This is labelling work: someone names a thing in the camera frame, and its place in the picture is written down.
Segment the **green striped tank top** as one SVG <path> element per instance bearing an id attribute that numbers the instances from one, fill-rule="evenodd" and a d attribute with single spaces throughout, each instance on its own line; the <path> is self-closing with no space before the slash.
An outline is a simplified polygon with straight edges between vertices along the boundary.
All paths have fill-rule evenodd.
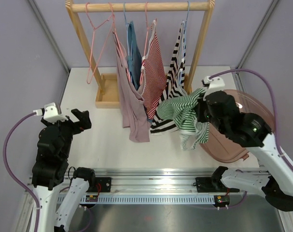
<path id="1" fill-rule="evenodd" d="M 164 100 L 157 108 L 161 119 L 172 119 L 180 131 L 181 149 L 194 150 L 209 140 L 209 123 L 198 122 L 194 108 L 199 105 L 206 90 L 198 88 L 187 96 Z"/>

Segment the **mauve tank top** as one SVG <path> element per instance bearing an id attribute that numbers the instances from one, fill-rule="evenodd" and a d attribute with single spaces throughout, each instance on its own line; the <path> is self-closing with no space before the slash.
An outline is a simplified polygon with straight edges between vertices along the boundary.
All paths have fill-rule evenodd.
<path id="1" fill-rule="evenodd" d="M 129 139 L 135 143 L 146 143 L 150 141 L 149 125 L 144 109 L 143 97 L 139 100 L 133 92 L 133 84 L 129 81 L 129 70 L 122 64 L 119 57 L 116 39 L 113 34 L 117 61 L 117 85 L 119 93 L 120 110 L 122 114 L 122 127 L 129 129 Z"/>

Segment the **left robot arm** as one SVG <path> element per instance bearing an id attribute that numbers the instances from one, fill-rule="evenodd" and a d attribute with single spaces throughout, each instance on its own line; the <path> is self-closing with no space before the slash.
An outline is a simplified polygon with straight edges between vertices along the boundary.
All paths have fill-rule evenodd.
<path id="1" fill-rule="evenodd" d="M 73 136 L 92 127 L 88 111 L 72 109 L 78 119 L 73 122 L 58 111 L 44 112 L 41 122 L 46 126 L 39 134 L 37 157 L 32 168 L 33 192 L 37 200 L 34 206 L 37 232 L 67 232 L 82 196 L 96 187 L 95 171 L 77 168 L 72 177 L 69 191 L 57 207 L 57 200 L 69 166 Z"/>

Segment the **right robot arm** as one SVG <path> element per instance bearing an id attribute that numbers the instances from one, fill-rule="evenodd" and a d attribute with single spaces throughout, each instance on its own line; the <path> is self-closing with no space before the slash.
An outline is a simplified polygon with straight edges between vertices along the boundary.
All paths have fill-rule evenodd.
<path id="1" fill-rule="evenodd" d="M 255 113 L 240 112 L 235 98 L 224 91 L 198 100 L 195 113 L 199 122 L 209 122 L 227 139 L 247 149 L 269 172 L 259 176 L 220 166 L 211 177 L 196 182 L 197 191 L 243 190 L 265 198 L 278 210 L 293 212 L 293 162 L 280 151 L 275 134 L 264 119 Z"/>

